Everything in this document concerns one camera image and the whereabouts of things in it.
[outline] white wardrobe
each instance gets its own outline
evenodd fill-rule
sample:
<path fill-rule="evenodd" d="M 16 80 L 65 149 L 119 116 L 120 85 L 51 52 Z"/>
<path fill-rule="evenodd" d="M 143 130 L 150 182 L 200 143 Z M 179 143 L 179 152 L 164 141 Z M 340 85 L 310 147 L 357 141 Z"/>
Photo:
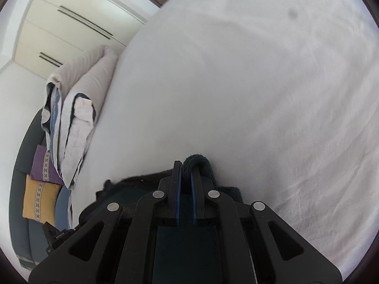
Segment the white wardrobe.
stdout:
<path fill-rule="evenodd" d="M 110 0 L 33 0 L 15 62 L 47 79 L 96 45 L 106 44 L 120 54 L 142 25 Z"/>

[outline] cabinet handle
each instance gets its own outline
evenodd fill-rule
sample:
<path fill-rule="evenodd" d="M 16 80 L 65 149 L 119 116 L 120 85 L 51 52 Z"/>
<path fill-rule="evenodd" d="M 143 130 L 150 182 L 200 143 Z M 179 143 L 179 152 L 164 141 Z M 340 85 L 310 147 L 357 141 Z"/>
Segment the cabinet handle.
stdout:
<path fill-rule="evenodd" d="M 113 36 L 113 34 L 112 34 L 112 33 L 109 33 L 106 29 L 103 29 L 101 26 L 98 26 L 96 23 L 92 22 L 91 20 L 88 20 L 87 18 L 83 17 L 82 15 L 79 15 L 78 13 L 75 13 L 73 10 L 68 9 L 67 7 L 65 7 L 65 6 L 63 6 L 63 5 L 59 5 L 59 7 L 65 9 L 65 10 L 67 10 L 67 11 L 69 11 L 70 13 L 75 14 L 76 16 L 78 16 L 78 17 L 84 19 L 85 21 L 87 21 L 87 22 L 93 24 L 94 26 L 97 26 L 100 30 L 103 30 L 105 33 L 108 33 L 109 35 Z"/>
<path fill-rule="evenodd" d="M 58 62 L 57 60 L 53 59 L 52 57 L 48 56 L 47 54 L 45 54 L 43 52 L 40 52 L 39 54 L 40 54 L 38 56 L 39 58 L 41 58 L 45 61 L 48 61 L 49 63 L 53 64 L 54 66 L 60 67 L 63 65 L 61 62 Z"/>
<path fill-rule="evenodd" d="M 68 17 L 70 17 L 70 18 L 72 18 L 72 19 L 74 19 L 74 20 L 76 20 L 76 21 L 78 21 L 78 22 L 80 22 L 82 24 L 84 24 L 85 26 L 88 26 L 90 29 L 94 30 L 95 32 L 99 33 L 100 35 L 103 35 L 105 38 L 110 39 L 110 37 L 104 35 L 103 33 L 99 32 L 98 30 L 96 30 L 95 28 L 93 28 L 90 25 L 86 24 L 85 22 L 80 21 L 79 19 L 75 18 L 74 16 L 71 16 L 70 14 L 67 14 L 66 12 L 64 12 L 64 11 L 62 11 L 60 9 L 57 9 L 57 11 L 60 12 L 60 13 L 62 13 L 62 14 L 65 14 L 66 16 L 68 16 Z"/>

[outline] blue pillow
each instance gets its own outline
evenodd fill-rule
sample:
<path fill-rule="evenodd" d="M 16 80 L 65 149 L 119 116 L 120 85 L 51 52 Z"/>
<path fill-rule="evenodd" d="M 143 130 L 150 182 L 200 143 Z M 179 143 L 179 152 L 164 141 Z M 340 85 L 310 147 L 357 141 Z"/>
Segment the blue pillow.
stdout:
<path fill-rule="evenodd" d="M 55 227 L 60 231 L 69 229 L 68 205 L 71 190 L 62 187 L 55 204 Z"/>

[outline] folded duvet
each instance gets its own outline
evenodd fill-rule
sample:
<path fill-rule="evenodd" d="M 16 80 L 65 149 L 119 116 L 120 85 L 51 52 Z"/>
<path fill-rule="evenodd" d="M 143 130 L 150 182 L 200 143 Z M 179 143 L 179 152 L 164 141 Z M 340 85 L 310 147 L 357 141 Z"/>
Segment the folded duvet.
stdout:
<path fill-rule="evenodd" d="M 55 169 L 75 185 L 118 56 L 101 45 L 59 67 L 47 80 L 41 126 Z"/>

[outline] silver rivet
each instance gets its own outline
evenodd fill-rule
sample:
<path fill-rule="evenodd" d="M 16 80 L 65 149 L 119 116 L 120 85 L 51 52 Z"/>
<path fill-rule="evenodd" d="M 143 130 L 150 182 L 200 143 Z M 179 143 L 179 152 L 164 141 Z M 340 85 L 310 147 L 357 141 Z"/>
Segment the silver rivet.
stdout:
<path fill-rule="evenodd" d="M 155 198 L 162 198 L 162 197 L 164 197 L 164 192 L 161 191 L 161 190 L 154 191 L 154 192 L 153 192 L 153 196 L 154 196 Z"/>
<path fill-rule="evenodd" d="M 220 192 L 218 192 L 217 190 L 211 190 L 208 192 L 208 196 L 210 198 L 218 198 L 220 196 Z"/>
<path fill-rule="evenodd" d="M 108 205 L 107 209 L 108 209 L 109 211 L 116 211 L 116 210 L 118 210 L 119 207 L 120 207 L 120 205 L 117 204 L 117 203 L 110 203 L 110 204 Z"/>
<path fill-rule="evenodd" d="M 255 210 L 264 210 L 266 208 L 266 205 L 262 202 L 255 202 L 253 207 Z"/>

